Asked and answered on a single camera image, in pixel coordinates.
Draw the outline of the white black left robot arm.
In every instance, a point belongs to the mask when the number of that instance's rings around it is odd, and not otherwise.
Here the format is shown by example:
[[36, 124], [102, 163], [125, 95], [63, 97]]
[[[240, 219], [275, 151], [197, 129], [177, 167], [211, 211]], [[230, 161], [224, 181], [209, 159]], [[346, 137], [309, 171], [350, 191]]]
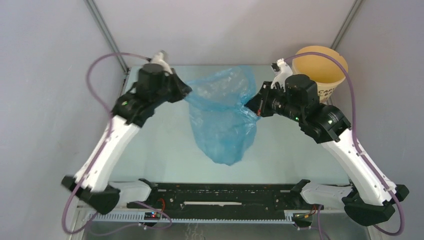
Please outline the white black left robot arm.
[[112, 182], [111, 173], [132, 138], [165, 102], [183, 100], [192, 89], [173, 68], [146, 63], [137, 73], [137, 81], [111, 110], [111, 119], [89, 159], [74, 175], [66, 175], [61, 184], [99, 214], [116, 207], [140, 202], [153, 208], [158, 202], [154, 185], [145, 179]]

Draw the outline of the yellow printed trash bin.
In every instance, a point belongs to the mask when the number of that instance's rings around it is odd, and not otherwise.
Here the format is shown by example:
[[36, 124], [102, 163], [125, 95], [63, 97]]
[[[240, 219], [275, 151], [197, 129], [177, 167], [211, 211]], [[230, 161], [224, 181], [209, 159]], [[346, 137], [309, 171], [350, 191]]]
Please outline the yellow printed trash bin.
[[[349, 70], [345, 58], [331, 48], [319, 45], [306, 46], [301, 48], [297, 54], [307, 52], [328, 55], [340, 63], [346, 71]], [[306, 55], [295, 58], [292, 61], [291, 69], [294, 74], [305, 74], [316, 82], [317, 94], [321, 103], [326, 102], [337, 86], [346, 79], [342, 70], [334, 62], [317, 55]]]

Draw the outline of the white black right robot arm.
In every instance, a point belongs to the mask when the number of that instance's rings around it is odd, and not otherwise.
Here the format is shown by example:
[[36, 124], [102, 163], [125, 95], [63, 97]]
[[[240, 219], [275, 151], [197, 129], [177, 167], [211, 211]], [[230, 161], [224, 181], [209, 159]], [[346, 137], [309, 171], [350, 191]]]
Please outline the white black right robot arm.
[[297, 209], [323, 205], [344, 210], [359, 225], [387, 222], [395, 203], [409, 194], [378, 169], [360, 144], [353, 141], [351, 123], [340, 109], [320, 102], [317, 84], [307, 75], [288, 77], [284, 86], [265, 81], [246, 107], [260, 117], [284, 116], [330, 152], [347, 173], [351, 186], [331, 186], [303, 179], [292, 188], [291, 204]]

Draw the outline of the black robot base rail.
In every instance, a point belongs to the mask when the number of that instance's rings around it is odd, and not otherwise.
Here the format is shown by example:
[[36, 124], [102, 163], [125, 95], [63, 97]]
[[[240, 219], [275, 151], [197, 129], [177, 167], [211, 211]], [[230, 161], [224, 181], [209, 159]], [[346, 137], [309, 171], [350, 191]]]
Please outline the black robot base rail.
[[292, 184], [223, 184], [155, 182], [144, 202], [164, 210], [171, 218], [188, 219], [283, 219], [294, 211], [300, 215], [317, 212], [292, 191]]

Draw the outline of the blue plastic trash bag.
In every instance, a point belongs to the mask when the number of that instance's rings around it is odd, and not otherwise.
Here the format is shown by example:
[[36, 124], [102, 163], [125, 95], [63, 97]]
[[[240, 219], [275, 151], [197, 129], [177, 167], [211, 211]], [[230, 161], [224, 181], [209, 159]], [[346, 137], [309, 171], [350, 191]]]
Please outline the blue plastic trash bag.
[[230, 67], [187, 82], [185, 98], [197, 147], [214, 163], [232, 166], [252, 146], [260, 119], [245, 104], [256, 94], [250, 66]]

